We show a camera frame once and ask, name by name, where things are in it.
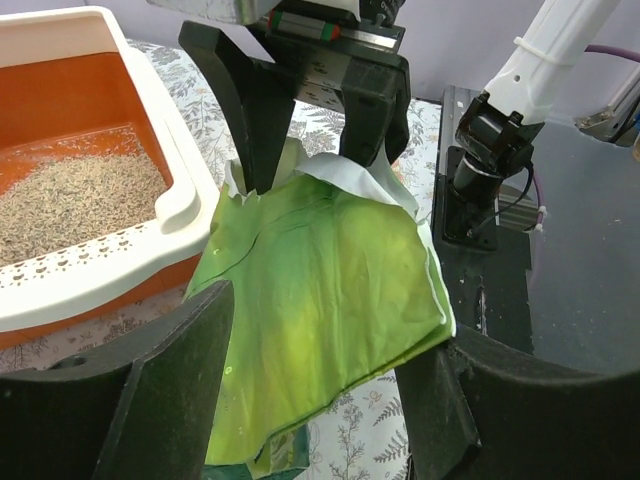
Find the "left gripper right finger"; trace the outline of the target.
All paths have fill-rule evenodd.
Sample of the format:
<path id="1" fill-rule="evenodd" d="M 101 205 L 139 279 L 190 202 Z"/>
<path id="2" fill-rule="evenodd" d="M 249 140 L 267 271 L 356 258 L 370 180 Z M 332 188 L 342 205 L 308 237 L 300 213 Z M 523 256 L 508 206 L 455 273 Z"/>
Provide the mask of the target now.
<path id="1" fill-rule="evenodd" d="M 467 327 L 396 370 L 412 479 L 636 479 L 639 374 L 573 370 Z"/>

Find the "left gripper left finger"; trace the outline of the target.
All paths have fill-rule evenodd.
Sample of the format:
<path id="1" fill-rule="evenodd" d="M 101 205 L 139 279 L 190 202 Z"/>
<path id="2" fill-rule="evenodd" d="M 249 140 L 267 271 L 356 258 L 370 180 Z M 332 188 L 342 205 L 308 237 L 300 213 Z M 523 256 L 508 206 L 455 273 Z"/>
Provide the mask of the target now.
<path id="1" fill-rule="evenodd" d="M 234 313 L 219 281 L 45 370 L 1 378 L 5 479 L 197 479 Z"/>

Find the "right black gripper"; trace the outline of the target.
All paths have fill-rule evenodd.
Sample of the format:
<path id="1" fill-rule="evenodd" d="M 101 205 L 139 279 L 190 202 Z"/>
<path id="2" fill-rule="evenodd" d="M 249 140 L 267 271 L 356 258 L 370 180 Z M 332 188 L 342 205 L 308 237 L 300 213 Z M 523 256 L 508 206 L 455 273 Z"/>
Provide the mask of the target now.
<path id="1" fill-rule="evenodd" d="M 295 107 L 341 105 L 339 153 L 369 167 L 409 142 L 408 61 L 398 54 L 402 1 L 359 1 L 359 16 L 328 1 L 282 1 L 248 27 L 274 64 L 247 56 L 221 29 L 185 21 L 178 42 L 213 91 L 241 162 L 245 187 L 272 188 Z"/>

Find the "green litter bag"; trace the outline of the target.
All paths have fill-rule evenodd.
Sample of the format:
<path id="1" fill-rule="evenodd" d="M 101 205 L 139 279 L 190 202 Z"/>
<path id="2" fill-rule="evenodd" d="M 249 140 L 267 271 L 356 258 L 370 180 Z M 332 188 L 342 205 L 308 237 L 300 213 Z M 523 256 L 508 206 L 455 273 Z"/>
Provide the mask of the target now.
<path id="1" fill-rule="evenodd" d="M 221 280 L 234 314 L 207 479 L 298 476 L 314 417 L 456 333 L 430 228 L 385 153 L 363 167 L 290 138 L 264 194 L 227 162 L 186 293 Z"/>

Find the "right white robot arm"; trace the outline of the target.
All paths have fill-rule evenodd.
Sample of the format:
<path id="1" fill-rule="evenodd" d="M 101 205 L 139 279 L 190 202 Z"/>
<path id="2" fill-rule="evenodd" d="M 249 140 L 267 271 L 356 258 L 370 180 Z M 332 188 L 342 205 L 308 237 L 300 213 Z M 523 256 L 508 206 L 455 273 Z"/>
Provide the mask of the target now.
<path id="1" fill-rule="evenodd" d="M 246 55 L 219 26 L 186 21 L 182 49 L 216 95 L 247 189 L 269 191 L 296 101 L 345 116 L 339 152 L 369 167 L 409 140 L 410 75 L 399 54 L 397 1 L 215 1 L 218 23 L 244 26 L 269 53 Z M 615 9 L 612 1 L 547 1 L 515 50 L 463 113 L 462 153 L 444 195 L 451 242 L 492 249 L 501 184 L 531 171 L 533 141 L 557 92 Z"/>

